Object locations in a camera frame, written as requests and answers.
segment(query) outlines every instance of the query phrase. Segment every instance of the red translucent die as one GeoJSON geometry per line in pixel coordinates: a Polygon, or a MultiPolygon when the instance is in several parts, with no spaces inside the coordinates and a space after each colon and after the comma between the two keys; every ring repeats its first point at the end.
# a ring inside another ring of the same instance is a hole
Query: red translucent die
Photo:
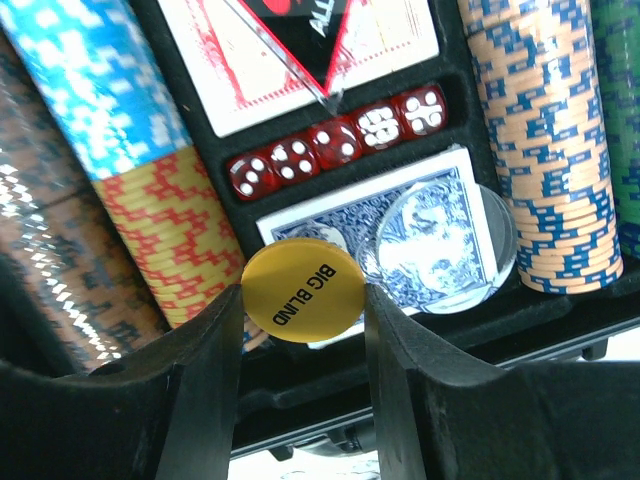
{"type": "Polygon", "coordinates": [[[351,114],[364,153],[384,150],[402,140],[402,125],[390,102],[379,102],[351,114]]]}
{"type": "Polygon", "coordinates": [[[430,135],[447,124],[447,105],[440,87],[431,85],[393,98],[404,130],[404,138],[430,135]]]}
{"type": "Polygon", "coordinates": [[[280,188],[280,181],[266,157],[249,153],[227,164],[231,184],[242,200],[257,200],[280,188]]]}
{"type": "Polygon", "coordinates": [[[282,185],[304,182],[320,172],[320,164],[305,135],[293,135],[269,149],[271,168],[282,185]]]}
{"type": "Polygon", "coordinates": [[[320,166],[325,170],[353,162],[362,155],[362,146],[348,117],[314,125],[309,136],[320,166]]]}

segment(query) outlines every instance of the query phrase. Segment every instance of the black tray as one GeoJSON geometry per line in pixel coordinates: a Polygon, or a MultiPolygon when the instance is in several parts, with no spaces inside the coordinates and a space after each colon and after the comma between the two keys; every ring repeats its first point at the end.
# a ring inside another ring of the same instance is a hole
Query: black tray
{"type": "MultiPolygon", "coordinates": [[[[432,156],[452,144],[469,149],[478,183],[498,191],[457,2],[428,1],[440,55],[349,90],[342,111],[437,82],[449,106],[448,127],[248,203],[240,201],[232,191],[225,163],[329,115],[321,106],[310,105],[224,139],[216,137],[160,7],[155,1],[130,1],[247,258],[263,246],[255,225],[259,218],[432,156]]],[[[514,272],[497,295],[477,308],[446,317],[414,318],[455,345],[494,363],[535,357],[535,352],[553,345],[557,350],[562,343],[587,345],[640,324],[640,262],[625,260],[622,280],[599,292],[572,297],[544,295],[521,285],[514,272]]],[[[320,351],[274,343],[271,350],[245,356],[234,438],[236,454],[286,443],[291,432],[298,435],[317,431],[368,415],[370,399],[362,338],[350,338],[320,351]]]]}

